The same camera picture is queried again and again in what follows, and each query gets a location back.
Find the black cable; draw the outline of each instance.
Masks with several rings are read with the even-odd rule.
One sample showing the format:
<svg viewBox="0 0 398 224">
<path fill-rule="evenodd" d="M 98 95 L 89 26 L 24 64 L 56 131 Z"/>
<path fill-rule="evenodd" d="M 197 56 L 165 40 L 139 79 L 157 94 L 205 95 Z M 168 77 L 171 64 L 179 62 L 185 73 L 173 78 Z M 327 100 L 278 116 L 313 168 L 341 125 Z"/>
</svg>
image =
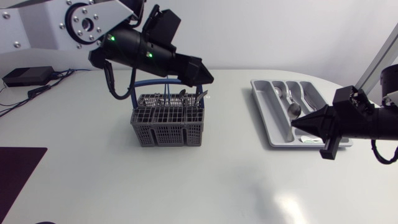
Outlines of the black cable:
<svg viewBox="0 0 398 224">
<path fill-rule="evenodd" d="M 72 75 L 73 73 L 75 73 L 75 71 L 82 71 L 82 70 L 86 70 L 86 69 L 69 69 L 69 70 L 65 70 L 65 71 L 62 71 L 62 72 L 53 73 L 52 75 L 58 76 L 58 75 L 66 72 L 65 75 L 62 75 L 62 76 L 59 77 L 59 80 L 57 82 L 55 82 L 54 84 L 50 85 L 50 87 L 48 89 L 45 89 L 44 91 L 38 92 L 38 93 L 32 95 L 31 97 L 28 97 L 28 99 L 22 100 L 22 101 L 20 101 L 18 103 L 13 103 L 11 105 L 2 105 L 2 106 L 13 106 L 13 107 L 7 108 L 5 110 L 0 111 L 0 113 L 1 113 L 0 114 L 0 118 L 2 118 L 4 115 L 8 114 L 12 110 L 14 110 L 14 109 L 16 109 L 16 108 L 18 108 L 20 106 L 25 105 L 30 100 L 33 100 L 36 96 L 39 96 L 40 94 L 45 93 L 46 91 L 50 90 L 52 87 L 58 85 L 60 82 L 62 82 L 62 80 L 64 80 L 65 78 L 67 78 L 70 75 Z"/>
<path fill-rule="evenodd" d="M 393 162 L 396 162 L 398 160 L 398 147 L 397 147 L 397 149 L 396 149 L 396 151 L 394 153 L 394 157 L 392 159 L 390 159 L 390 160 L 387 160 L 387 159 L 383 158 L 379 154 L 379 152 L 377 151 L 376 140 L 372 139 L 371 143 L 372 143 L 372 150 L 374 152 L 374 155 L 376 156 L 376 159 L 379 162 L 381 162 L 382 164 L 389 165 L 389 164 L 392 164 Z"/>
<path fill-rule="evenodd" d="M 117 100 L 125 100 L 129 98 L 134 88 L 134 82 L 136 81 L 136 69 L 133 68 L 131 71 L 130 85 L 129 88 L 127 88 L 127 93 L 124 94 L 123 96 L 119 96 L 114 89 L 114 76 L 113 76 L 112 64 L 108 61 L 105 61 L 104 72 L 105 72 L 106 84 L 112 96 L 115 97 L 115 99 Z"/>
</svg>

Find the power adapter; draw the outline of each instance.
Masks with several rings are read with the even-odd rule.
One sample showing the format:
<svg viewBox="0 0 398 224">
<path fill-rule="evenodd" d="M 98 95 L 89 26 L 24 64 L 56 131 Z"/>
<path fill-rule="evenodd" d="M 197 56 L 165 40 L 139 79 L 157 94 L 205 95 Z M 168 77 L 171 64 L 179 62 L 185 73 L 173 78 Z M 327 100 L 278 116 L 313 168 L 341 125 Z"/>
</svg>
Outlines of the power adapter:
<svg viewBox="0 0 398 224">
<path fill-rule="evenodd" d="M 2 80 L 7 86 L 46 85 L 54 69 L 51 66 L 16 68 L 8 73 Z"/>
</svg>

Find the dishwasher cutlery basket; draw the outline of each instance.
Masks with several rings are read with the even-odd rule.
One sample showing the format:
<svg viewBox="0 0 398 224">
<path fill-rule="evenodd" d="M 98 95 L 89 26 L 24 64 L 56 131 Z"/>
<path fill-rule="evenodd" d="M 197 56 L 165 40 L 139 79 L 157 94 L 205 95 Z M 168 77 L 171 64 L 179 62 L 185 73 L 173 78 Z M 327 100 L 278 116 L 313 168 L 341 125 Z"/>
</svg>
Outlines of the dishwasher cutlery basket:
<svg viewBox="0 0 398 224">
<path fill-rule="evenodd" d="M 134 84 L 131 94 L 131 124 L 141 146 L 200 146 L 205 115 L 204 100 L 196 94 L 143 94 L 138 100 L 135 87 L 180 84 L 177 79 L 144 80 Z M 202 86 L 197 86 L 203 93 Z"/>
</svg>

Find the black mat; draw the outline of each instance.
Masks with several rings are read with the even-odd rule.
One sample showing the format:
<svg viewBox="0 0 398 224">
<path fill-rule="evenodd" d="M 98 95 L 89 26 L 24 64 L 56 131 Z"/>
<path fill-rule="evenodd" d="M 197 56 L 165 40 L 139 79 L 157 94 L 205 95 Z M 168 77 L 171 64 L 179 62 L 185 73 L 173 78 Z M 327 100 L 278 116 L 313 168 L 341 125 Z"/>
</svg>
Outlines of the black mat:
<svg viewBox="0 0 398 224">
<path fill-rule="evenodd" d="M 47 148 L 0 147 L 0 223 Z"/>
</svg>

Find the gray cutlery tray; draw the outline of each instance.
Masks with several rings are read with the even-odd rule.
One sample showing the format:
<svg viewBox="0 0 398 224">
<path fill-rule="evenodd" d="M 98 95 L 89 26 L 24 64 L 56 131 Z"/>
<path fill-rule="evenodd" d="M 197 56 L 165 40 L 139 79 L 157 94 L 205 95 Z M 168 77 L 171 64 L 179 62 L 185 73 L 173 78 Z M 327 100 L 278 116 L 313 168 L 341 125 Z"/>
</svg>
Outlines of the gray cutlery tray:
<svg viewBox="0 0 398 224">
<path fill-rule="evenodd" d="M 293 100 L 301 106 L 302 112 L 299 117 L 305 116 L 327 103 L 312 85 L 311 82 L 301 80 L 251 80 L 252 93 L 262 116 L 267 130 L 269 143 L 274 147 L 318 147 L 324 143 L 302 142 L 301 136 L 316 138 L 297 128 L 293 128 L 293 138 L 289 138 L 290 120 L 287 116 L 287 108 L 292 103 L 288 90 L 292 93 Z M 279 98 L 275 87 L 280 88 L 282 97 Z M 339 147 L 350 147 L 352 140 L 343 138 Z"/>
</svg>

